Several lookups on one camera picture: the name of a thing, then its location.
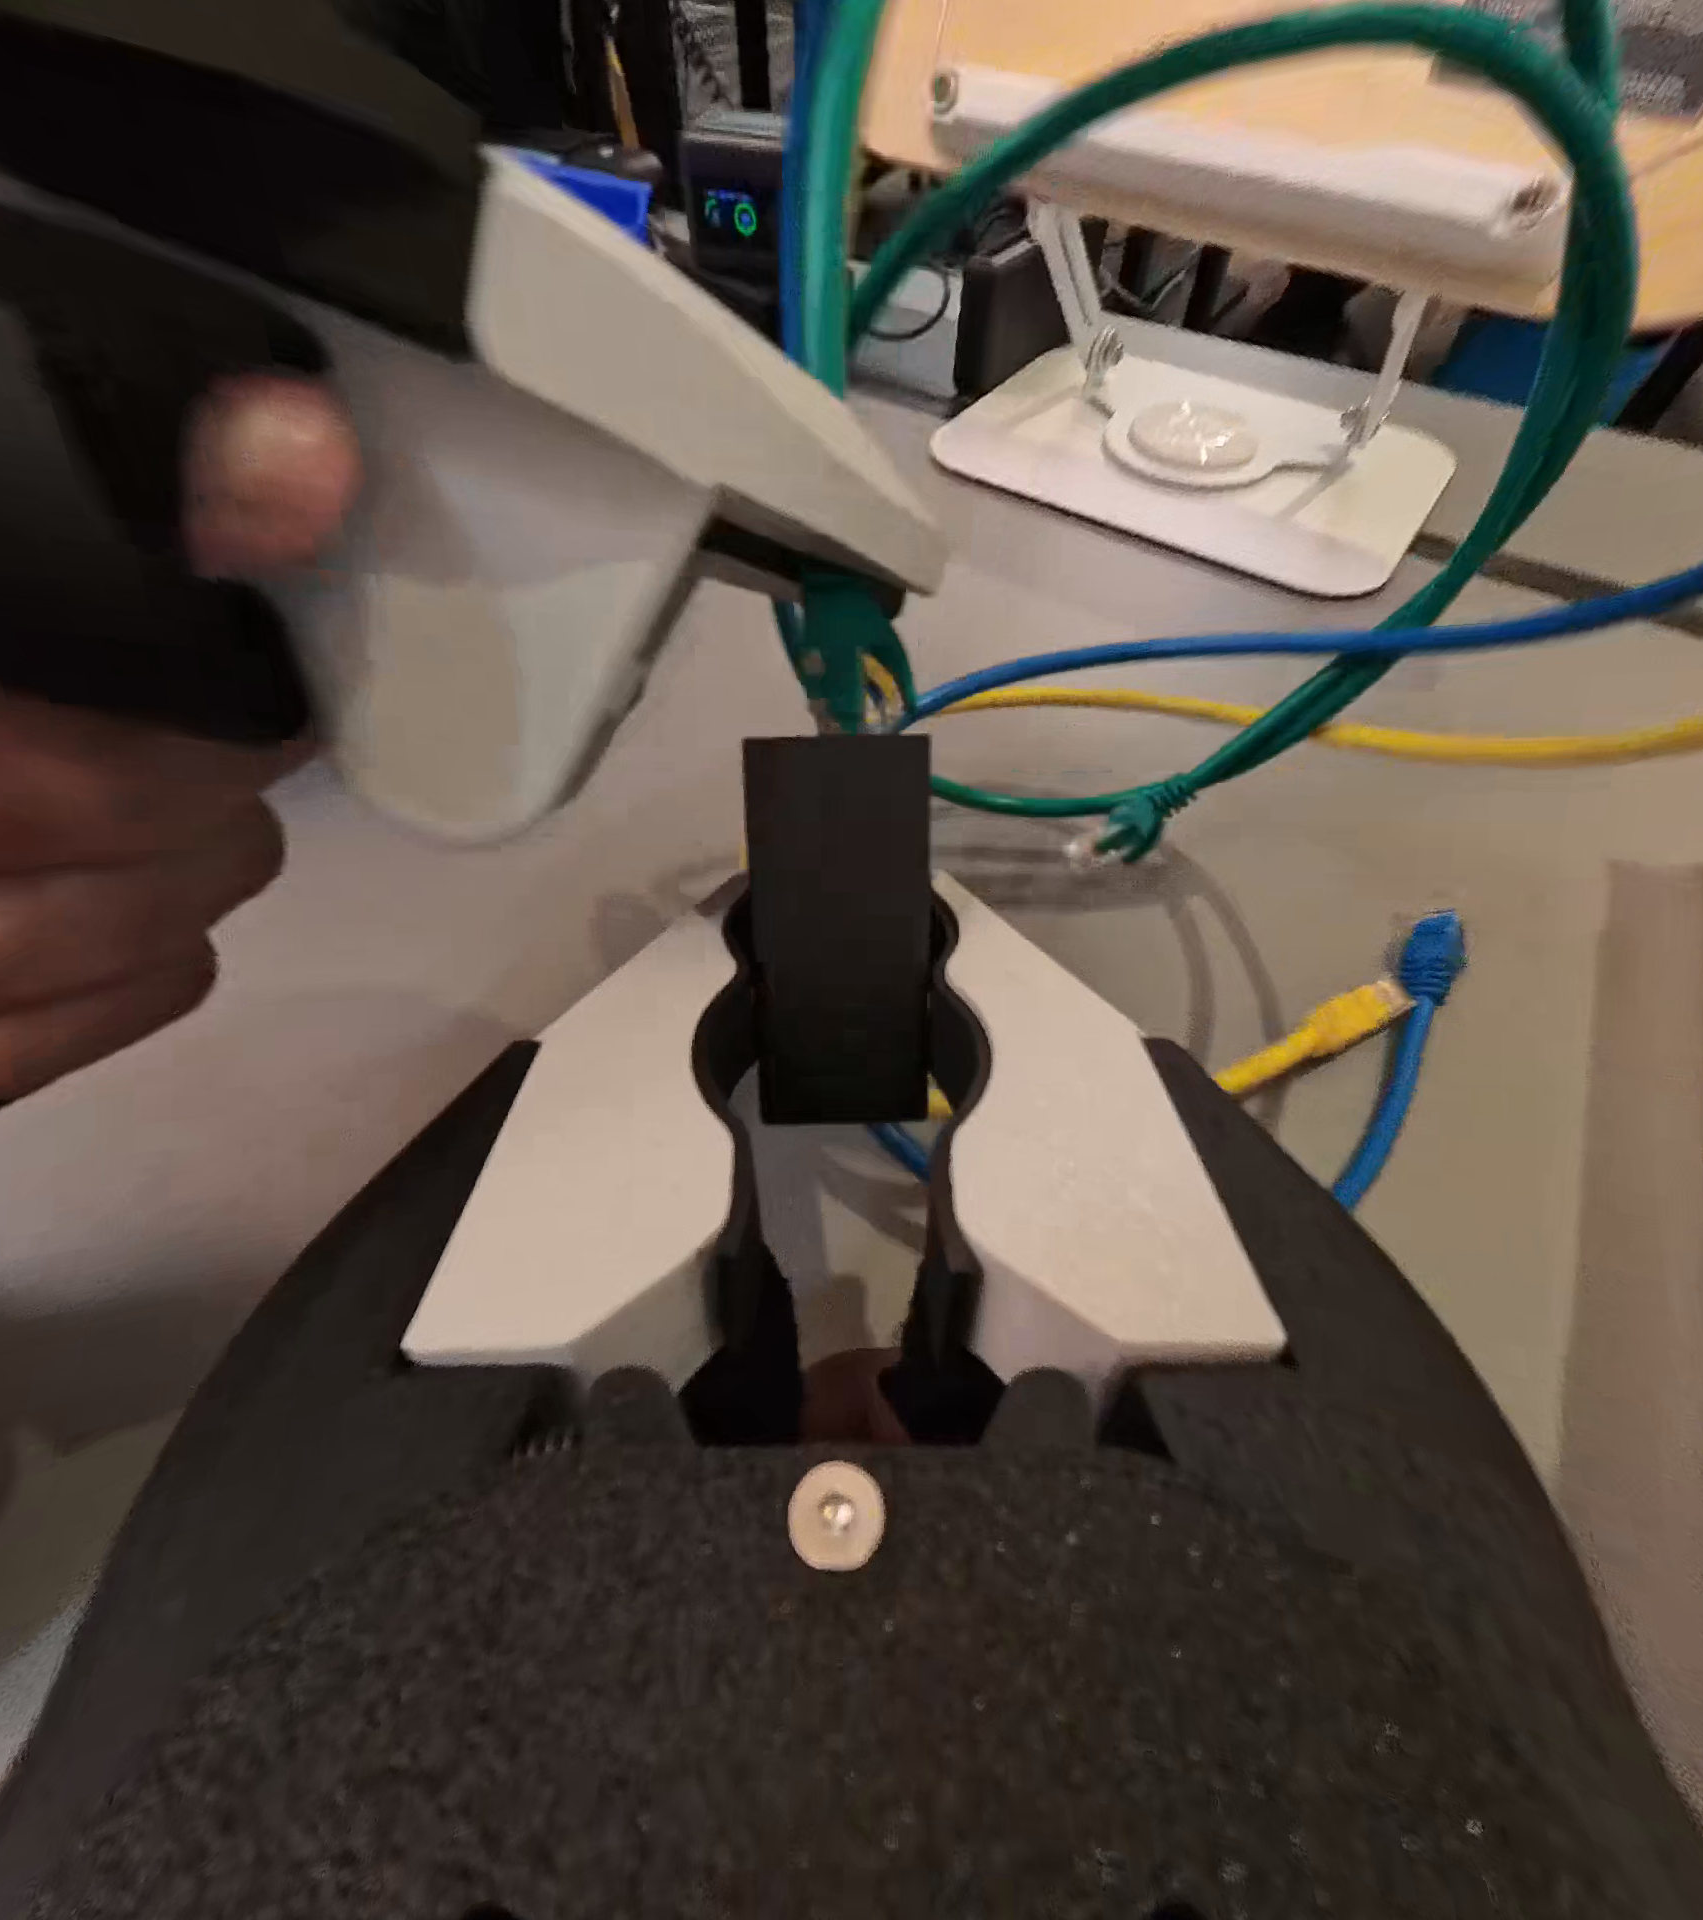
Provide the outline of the black charger brick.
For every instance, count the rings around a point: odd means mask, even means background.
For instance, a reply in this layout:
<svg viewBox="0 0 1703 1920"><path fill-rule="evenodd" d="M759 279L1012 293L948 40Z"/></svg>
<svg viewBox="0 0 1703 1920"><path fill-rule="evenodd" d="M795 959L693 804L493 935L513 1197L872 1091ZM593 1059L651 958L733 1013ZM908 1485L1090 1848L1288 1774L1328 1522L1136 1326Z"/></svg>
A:
<svg viewBox="0 0 1703 1920"><path fill-rule="evenodd" d="M954 387L974 401L1068 340L1046 257L1020 235L974 252L960 276Z"/></svg>

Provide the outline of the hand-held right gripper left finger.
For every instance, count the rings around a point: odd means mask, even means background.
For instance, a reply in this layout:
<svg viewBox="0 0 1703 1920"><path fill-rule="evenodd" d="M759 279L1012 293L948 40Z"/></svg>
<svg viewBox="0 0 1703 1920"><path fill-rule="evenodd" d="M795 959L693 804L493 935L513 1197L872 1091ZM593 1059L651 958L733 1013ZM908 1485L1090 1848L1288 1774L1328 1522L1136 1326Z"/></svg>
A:
<svg viewBox="0 0 1703 1920"><path fill-rule="evenodd" d="M735 1141L695 1035L735 980L707 900L539 1035L403 1337L421 1367L697 1370Z"/></svg>

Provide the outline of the wooden board with white rail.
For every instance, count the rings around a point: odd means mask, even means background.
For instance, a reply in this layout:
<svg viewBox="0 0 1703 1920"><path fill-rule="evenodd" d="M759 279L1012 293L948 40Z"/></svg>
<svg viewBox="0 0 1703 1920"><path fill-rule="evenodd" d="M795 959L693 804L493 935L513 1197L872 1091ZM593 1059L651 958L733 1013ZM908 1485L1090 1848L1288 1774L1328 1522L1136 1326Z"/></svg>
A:
<svg viewBox="0 0 1703 1920"><path fill-rule="evenodd" d="M950 174L1068 89L1280 1L890 4L864 143ZM1703 1L1608 6L1638 237L1632 327L1703 319ZM1042 159L1038 194L1298 268L1522 319L1554 311L1570 164L1528 108L1424 50L1344 48L1184 82Z"/></svg>

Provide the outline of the black ethernet switch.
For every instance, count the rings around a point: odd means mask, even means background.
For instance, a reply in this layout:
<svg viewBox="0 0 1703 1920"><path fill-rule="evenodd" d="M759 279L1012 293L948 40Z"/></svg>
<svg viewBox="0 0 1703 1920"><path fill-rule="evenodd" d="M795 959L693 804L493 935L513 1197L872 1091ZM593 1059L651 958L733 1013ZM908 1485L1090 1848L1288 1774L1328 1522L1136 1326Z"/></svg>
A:
<svg viewBox="0 0 1703 1920"><path fill-rule="evenodd" d="M755 736L743 766L765 1119L922 1119L934 958L928 740Z"/></svg>

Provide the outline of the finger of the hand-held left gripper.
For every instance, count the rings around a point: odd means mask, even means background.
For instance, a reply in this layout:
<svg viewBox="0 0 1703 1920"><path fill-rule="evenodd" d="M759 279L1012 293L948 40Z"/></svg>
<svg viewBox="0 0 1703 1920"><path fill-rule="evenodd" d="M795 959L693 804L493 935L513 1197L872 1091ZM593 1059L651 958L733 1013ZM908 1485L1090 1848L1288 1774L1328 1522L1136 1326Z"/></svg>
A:
<svg viewBox="0 0 1703 1920"><path fill-rule="evenodd" d="M339 777L389 820L493 845L567 806L705 577L808 565L888 611L950 546L840 396L657 252L487 153L467 349L315 300L365 488L283 592Z"/></svg>

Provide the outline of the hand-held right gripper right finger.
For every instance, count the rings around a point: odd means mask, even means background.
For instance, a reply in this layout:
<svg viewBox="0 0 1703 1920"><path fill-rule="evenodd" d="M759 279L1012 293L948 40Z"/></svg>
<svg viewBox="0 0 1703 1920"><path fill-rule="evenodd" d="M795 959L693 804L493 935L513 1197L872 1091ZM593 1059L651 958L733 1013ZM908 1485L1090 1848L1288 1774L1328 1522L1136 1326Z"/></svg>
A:
<svg viewBox="0 0 1703 1920"><path fill-rule="evenodd" d="M1144 1033L932 882L932 1216L990 1370L1258 1363L1286 1331Z"/></svg>

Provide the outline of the blue plastic bin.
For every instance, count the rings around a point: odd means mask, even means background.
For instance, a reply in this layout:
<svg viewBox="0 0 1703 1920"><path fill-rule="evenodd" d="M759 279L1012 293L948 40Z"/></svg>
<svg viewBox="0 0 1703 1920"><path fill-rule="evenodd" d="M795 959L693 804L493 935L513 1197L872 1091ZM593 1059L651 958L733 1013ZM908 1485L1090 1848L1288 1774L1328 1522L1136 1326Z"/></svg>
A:
<svg viewBox="0 0 1703 1920"><path fill-rule="evenodd" d="M635 244L653 245L653 206L659 167L653 155L605 143L567 151L535 146L509 153L533 174L559 186L579 204L621 227Z"/></svg>

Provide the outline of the black power bank with screen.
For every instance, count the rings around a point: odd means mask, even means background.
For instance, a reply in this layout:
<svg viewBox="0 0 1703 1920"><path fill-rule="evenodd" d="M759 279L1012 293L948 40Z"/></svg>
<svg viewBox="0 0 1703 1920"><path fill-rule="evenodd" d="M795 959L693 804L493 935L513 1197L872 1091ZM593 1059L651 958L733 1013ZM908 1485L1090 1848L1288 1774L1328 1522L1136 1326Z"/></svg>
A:
<svg viewBox="0 0 1703 1920"><path fill-rule="evenodd" d="M703 271L773 285L781 268L787 118L715 108L679 146L691 249Z"/></svg>

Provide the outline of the person's left hand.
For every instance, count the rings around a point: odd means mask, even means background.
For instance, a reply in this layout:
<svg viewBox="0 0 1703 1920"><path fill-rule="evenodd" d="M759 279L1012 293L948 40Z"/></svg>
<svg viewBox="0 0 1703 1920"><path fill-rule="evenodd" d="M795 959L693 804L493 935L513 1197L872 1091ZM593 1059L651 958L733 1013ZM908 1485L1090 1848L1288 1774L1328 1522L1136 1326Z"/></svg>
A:
<svg viewBox="0 0 1703 1920"><path fill-rule="evenodd" d="M0 1106L185 1020L281 874L311 741L161 732L0 690Z"/></svg>

